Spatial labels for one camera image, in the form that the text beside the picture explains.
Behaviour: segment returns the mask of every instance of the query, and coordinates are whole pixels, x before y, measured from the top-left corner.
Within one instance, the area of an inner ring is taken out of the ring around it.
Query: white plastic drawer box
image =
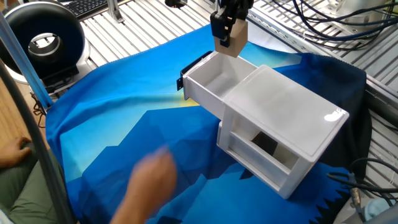
[[[288,198],[349,114],[263,65],[211,53],[183,75],[191,98],[221,123],[217,143]]]

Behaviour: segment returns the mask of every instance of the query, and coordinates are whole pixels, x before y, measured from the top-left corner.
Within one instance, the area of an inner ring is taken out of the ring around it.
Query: green clothing
[[[58,223],[40,162],[32,154],[10,169],[0,170],[0,209],[15,224]],[[49,151],[55,173],[65,189],[63,171]]]

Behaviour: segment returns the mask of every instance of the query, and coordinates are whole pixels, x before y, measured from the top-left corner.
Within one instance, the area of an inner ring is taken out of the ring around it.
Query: black bracket
[[[182,80],[182,76],[189,71],[192,67],[194,67],[197,63],[199,63],[202,59],[204,59],[205,57],[207,57],[207,55],[213,53],[212,50],[207,51],[206,53],[204,53],[202,56],[198,57],[195,61],[193,61],[191,64],[189,64],[188,66],[186,66],[185,68],[183,68],[180,72],[180,78],[177,79],[177,91],[181,90],[184,87],[184,83]]]

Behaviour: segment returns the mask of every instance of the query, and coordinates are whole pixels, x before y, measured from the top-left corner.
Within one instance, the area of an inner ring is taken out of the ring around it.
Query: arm
[[[0,169],[11,168],[22,161],[25,156],[29,155],[31,150],[28,147],[21,149],[23,144],[29,143],[28,138],[17,138],[9,142],[0,149]]]
[[[135,166],[126,195],[111,224],[143,224],[174,191],[177,172],[171,153],[160,149]]]

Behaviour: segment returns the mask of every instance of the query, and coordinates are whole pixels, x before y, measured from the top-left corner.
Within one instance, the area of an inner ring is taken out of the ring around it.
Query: keyboard
[[[81,20],[106,9],[108,2],[107,0],[76,0],[65,6],[74,13],[77,19]]]

